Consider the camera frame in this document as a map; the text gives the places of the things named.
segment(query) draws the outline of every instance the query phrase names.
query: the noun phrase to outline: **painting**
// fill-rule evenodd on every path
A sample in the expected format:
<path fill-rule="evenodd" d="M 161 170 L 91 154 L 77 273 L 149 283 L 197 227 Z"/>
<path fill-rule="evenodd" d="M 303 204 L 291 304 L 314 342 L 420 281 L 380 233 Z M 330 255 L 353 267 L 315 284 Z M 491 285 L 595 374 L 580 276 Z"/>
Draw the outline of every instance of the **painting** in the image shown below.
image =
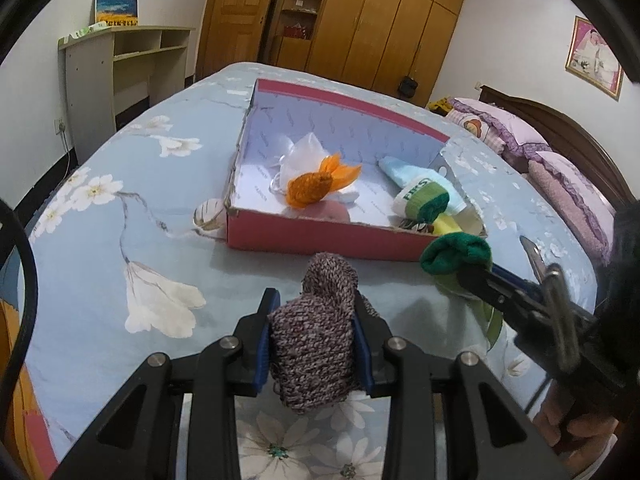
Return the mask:
<path fill-rule="evenodd" d="M 107 25 L 137 25 L 138 0 L 95 0 L 95 21 Z"/>
<path fill-rule="evenodd" d="M 593 25 L 579 16 L 575 17 L 574 38 L 565 68 L 619 100 L 622 67 Z"/>

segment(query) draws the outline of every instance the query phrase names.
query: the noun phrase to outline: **wooden headboard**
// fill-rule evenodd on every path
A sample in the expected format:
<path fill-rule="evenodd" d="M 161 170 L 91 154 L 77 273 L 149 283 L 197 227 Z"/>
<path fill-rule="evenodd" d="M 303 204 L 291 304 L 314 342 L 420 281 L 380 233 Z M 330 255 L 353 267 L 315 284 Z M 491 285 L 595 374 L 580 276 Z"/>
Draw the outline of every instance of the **wooden headboard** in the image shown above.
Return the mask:
<path fill-rule="evenodd" d="M 615 209 L 636 201 L 611 157 L 572 118 L 546 105 L 511 97 L 488 86 L 482 87 L 480 100 L 495 104 L 533 126 L 555 152 L 568 158 L 593 182 Z"/>

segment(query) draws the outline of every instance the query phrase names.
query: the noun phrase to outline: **human hand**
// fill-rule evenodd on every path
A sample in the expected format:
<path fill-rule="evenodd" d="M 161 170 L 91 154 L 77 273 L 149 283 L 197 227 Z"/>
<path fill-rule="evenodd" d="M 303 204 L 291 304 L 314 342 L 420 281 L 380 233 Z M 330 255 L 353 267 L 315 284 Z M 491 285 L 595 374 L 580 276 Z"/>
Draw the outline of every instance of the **human hand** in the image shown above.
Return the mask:
<path fill-rule="evenodd" d="M 551 384 L 540 412 L 533 419 L 533 424 L 551 447 L 560 441 L 560 425 L 574 402 L 569 391 L 555 381 Z M 607 448 L 617 425 L 615 418 L 597 413 L 587 413 L 569 421 L 567 431 L 574 437 L 584 439 L 578 449 L 562 459 L 572 476 L 580 474 L 596 462 Z"/>

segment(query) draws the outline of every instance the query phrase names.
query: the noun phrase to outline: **white wall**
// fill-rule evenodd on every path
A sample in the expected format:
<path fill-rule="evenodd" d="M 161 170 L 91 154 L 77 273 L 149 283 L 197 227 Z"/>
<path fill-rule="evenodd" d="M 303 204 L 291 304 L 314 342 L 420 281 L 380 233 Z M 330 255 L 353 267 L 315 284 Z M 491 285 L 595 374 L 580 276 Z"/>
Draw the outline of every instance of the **white wall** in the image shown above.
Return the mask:
<path fill-rule="evenodd" d="M 58 39 L 89 25 L 92 1 L 52 0 L 0 66 L 0 196 L 11 206 L 65 154 L 54 132 L 54 120 L 66 107 Z M 196 28 L 185 76 L 194 72 L 205 2 L 138 0 L 140 25 Z"/>
<path fill-rule="evenodd" d="M 625 77 L 616 102 L 564 70 L 570 0 L 465 0 L 431 95 L 478 98 L 477 81 L 565 113 L 607 150 L 640 197 L 640 87 Z"/>

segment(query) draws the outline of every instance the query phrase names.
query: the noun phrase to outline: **light blue sock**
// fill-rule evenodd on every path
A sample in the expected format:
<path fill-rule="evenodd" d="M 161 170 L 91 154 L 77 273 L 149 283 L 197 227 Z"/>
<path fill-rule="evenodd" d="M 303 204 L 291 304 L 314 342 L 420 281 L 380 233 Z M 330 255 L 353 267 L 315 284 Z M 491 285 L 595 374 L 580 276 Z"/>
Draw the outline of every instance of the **light blue sock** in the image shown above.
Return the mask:
<path fill-rule="evenodd" d="M 391 180 L 393 180 L 400 189 L 403 189 L 414 178 L 426 177 L 440 184 L 449 193 L 449 205 L 445 211 L 448 215 L 457 215 L 465 207 L 466 203 L 457 192 L 456 188 L 449 180 L 444 178 L 435 170 L 428 168 L 420 168 L 395 158 L 394 156 L 386 156 L 378 161 L 378 165 Z"/>

